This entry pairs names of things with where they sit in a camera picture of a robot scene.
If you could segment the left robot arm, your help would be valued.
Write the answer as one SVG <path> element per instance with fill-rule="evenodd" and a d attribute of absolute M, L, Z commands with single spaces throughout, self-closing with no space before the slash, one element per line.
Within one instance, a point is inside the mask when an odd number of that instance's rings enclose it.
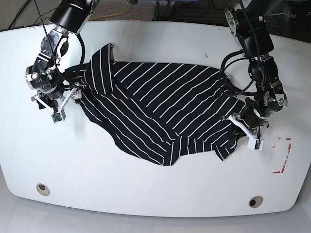
<path fill-rule="evenodd" d="M 288 103 L 277 65 L 269 55 L 274 45 L 265 25 L 266 14 L 277 4 L 277 0 L 249 0 L 247 4 L 231 0 L 225 10 L 225 18 L 240 49 L 223 59 L 220 77 L 230 90 L 228 96 L 245 96 L 246 106 L 239 113 L 225 114 L 223 118 L 232 122 L 233 138 L 247 136 L 247 146 L 252 150 L 263 147 L 262 134 L 269 126 L 266 119 Z M 230 66 L 228 60 L 238 55 L 249 61 L 251 81 L 244 89 L 234 86 L 225 76 Z"/>

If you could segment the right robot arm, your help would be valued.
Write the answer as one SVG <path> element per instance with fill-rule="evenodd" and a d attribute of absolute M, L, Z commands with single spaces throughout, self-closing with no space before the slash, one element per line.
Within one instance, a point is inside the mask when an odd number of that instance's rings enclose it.
<path fill-rule="evenodd" d="M 66 118 L 64 108 L 70 99 L 79 103 L 85 88 L 82 78 L 74 71 L 62 73 L 59 65 L 67 53 L 69 34 L 75 34 L 81 44 L 82 55 L 77 71 L 82 70 L 85 45 L 80 32 L 98 5 L 96 0 L 63 0 L 52 14 L 54 28 L 41 41 L 40 53 L 34 64 L 26 69 L 26 83 L 36 94 L 32 97 L 40 109 L 49 110 L 53 122 Z"/>

